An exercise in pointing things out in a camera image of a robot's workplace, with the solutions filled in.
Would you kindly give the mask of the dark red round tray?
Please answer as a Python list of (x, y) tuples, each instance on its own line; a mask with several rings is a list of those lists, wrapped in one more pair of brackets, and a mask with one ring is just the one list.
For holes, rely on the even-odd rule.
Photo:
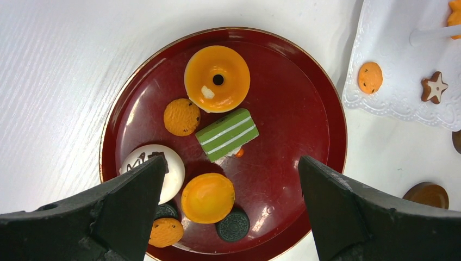
[[(251, 86), (242, 107), (259, 136), (240, 158), (208, 160), (193, 135), (178, 137), (163, 124), (168, 103), (186, 97), (188, 60), (203, 47), (227, 46), (249, 66)], [(149, 57), (127, 80), (103, 129), (101, 181), (119, 175), (123, 161), (143, 145), (161, 144), (185, 164), (185, 179), (224, 174), (235, 187), (236, 205), (250, 218), (243, 240), (221, 240), (214, 225), (182, 217), (184, 236), (174, 246), (150, 246), (158, 260), (270, 260), (300, 242), (310, 223), (298, 161), (312, 156), (337, 172), (344, 169), (347, 128), (337, 90), (321, 66), (292, 42), (262, 30), (227, 27), (185, 36)]]

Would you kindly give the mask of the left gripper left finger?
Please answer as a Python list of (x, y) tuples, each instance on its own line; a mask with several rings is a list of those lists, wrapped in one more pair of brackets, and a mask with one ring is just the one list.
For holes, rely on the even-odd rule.
[(1, 260), (143, 260), (166, 174), (154, 157), (32, 212), (1, 215)]

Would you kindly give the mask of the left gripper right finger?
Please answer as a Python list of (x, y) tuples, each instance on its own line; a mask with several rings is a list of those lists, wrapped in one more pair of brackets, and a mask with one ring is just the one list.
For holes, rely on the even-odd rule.
[(460, 212), (389, 195), (310, 156), (298, 171), (320, 260), (460, 260)]

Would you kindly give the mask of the white three-tier dessert stand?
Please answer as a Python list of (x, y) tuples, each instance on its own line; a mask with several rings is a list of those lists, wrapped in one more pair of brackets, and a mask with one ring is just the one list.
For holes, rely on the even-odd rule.
[[(414, 30), (446, 26), (448, 1), (364, 1), (342, 92), (346, 108), (393, 116), (427, 126), (460, 130), (460, 41), (450, 38), (412, 45)], [(358, 85), (364, 63), (377, 63), (383, 83), (368, 95)], [(441, 102), (423, 102), (421, 81), (442, 74), (448, 89)]]

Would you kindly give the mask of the small chip cookie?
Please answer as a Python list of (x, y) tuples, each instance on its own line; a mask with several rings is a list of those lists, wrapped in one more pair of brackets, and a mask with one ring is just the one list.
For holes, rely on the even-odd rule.
[(374, 94), (383, 83), (381, 67), (376, 62), (364, 63), (359, 69), (358, 85), (362, 92)]

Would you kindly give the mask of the green striped cake slice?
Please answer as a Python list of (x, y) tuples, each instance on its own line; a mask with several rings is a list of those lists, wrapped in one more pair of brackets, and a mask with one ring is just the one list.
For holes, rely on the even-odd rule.
[(245, 108), (233, 111), (195, 134), (211, 162), (236, 153), (258, 136), (257, 126)]

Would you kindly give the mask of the orange fish-shaped pastry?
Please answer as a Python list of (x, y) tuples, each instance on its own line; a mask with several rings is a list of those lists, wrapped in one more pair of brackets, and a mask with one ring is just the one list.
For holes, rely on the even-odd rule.
[(447, 26), (460, 25), (460, 0), (450, 1), (448, 3), (451, 13), (447, 18)]

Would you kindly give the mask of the dark chocolate sandwich cookie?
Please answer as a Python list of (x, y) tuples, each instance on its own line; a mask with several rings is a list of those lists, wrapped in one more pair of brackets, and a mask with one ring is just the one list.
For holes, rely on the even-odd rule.
[(250, 230), (250, 219), (246, 212), (234, 208), (221, 221), (215, 224), (219, 238), (228, 243), (242, 240)]

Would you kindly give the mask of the white star cookie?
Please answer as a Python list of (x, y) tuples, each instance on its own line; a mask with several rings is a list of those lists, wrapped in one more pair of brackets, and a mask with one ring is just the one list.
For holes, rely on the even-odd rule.
[(443, 82), (442, 73), (434, 72), (431, 78), (425, 78), (421, 81), (423, 93), (421, 100), (423, 102), (432, 102), (434, 104), (441, 103), (443, 92), (448, 88), (448, 85)]

